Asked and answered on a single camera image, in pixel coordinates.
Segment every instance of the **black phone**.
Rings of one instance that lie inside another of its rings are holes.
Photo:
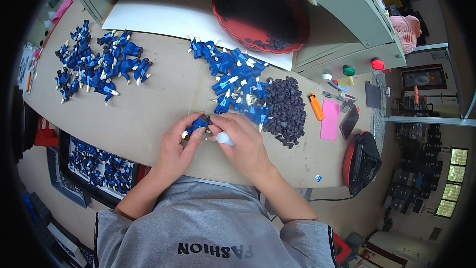
[[[340,132],[342,133],[342,136],[344,137],[345,140],[347,140],[350,136],[350,133],[356,126],[358,120],[358,111],[357,107],[354,104],[352,109],[347,113],[346,117],[340,124]]]

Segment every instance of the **table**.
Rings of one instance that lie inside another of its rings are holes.
[[[152,166],[158,160],[160,135],[176,120],[188,113],[206,111],[212,114],[217,98],[211,86],[216,83],[203,59],[194,59],[188,54],[189,41],[151,33],[133,33],[131,41],[144,47],[142,58],[153,62],[149,69],[151,77],[140,86],[134,80],[126,84],[123,77],[114,78],[113,83],[120,96],[104,105],[104,95],[86,93],[80,89],[70,100],[61,104],[61,94],[55,90],[56,71],[62,63],[55,56],[69,37],[71,29],[81,26],[84,19],[91,20],[91,49],[101,52],[101,46],[94,39],[104,35],[101,27],[92,21],[78,0],[66,11],[56,28],[51,32],[37,65],[31,94],[24,100],[46,120],[74,137],[93,146],[114,153],[134,162]],[[268,77],[285,78],[287,75],[298,80],[299,89],[307,102],[307,95],[315,92],[322,103],[321,91],[336,94],[331,86],[317,84],[299,74],[268,67],[261,80]],[[360,119],[353,134],[369,130],[371,108],[366,107],[366,80],[372,80],[367,73],[355,77],[355,86],[349,94],[358,98]],[[306,134],[299,139],[300,144],[293,149],[282,146],[270,133],[263,132],[264,144],[271,162],[281,175],[295,188],[328,188],[343,186],[342,163],[346,148],[351,141],[344,140],[340,133],[336,141],[320,139],[320,122],[314,116],[310,104],[306,104]],[[344,113],[339,115],[342,121]],[[249,184],[231,166],[216,143],[203,141],[185,175],[236,184]],[[322,176],[318,183],[316,175]]]

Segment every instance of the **red plate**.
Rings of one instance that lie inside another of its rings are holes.
[[[263,43],[266,43],[266,36],[267,32],[262,30],[261,28],[253,27],[249,24],[242,23],[236,19],[228,18],[228,21],[225,21],[223,17],[217,12],[215,8],[215,3],[217,0],[211,0],[211,6],[213,8],[213,14],[218,20],[220,26],[228,32],[228,34],[236,39],[243,45],[246,45],[251,50],[254,51],[263,51],[263,52],[272,52],[274,54],[281,54],[281,53],[292,53],[301,49],[301,47],[307,42],[309,38],[309,19],[307,18],[304,9],[302,8],[300,2],[298,0],[284,0],[288,6],[293,11],[294,18],[296,20],[297,26],[297,39],[294,43],[287,46],[282,50],[271,50],[271,49],[264,49],[261,46],[254,45],[252,42],[254,40],[261,40]],[[245,41],[246,38],[251,39],[251,43]]]

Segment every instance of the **person's left hand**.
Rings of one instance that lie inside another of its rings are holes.
[[[171,182],[176,181],[185,173],[188,166],[192,163],[195,152],[205,133],[205,128],[194,130],[185,147],[180,143],[182,141],[181,134],[203,114],[204,112],[197,112],[180,118],[160,137],[158,162],[152,167],[150,173],[158,174],[160,178],[167,178]]]

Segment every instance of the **pink paper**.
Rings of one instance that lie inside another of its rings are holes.
[[[324,118],[321,121],[321,139],[335,141],[337,137],[337,120],[340,105],[324,99],[322,103]]]
[[[51,19],[51,23],[53,25],[56,25],[56,23],[61,19],[61,16],[63,16],[64,12],[68,9],[68,7],[73,3],[73,0],[65,0],[63,4],[61,4],[60,8],[54,15],[54,17]]]

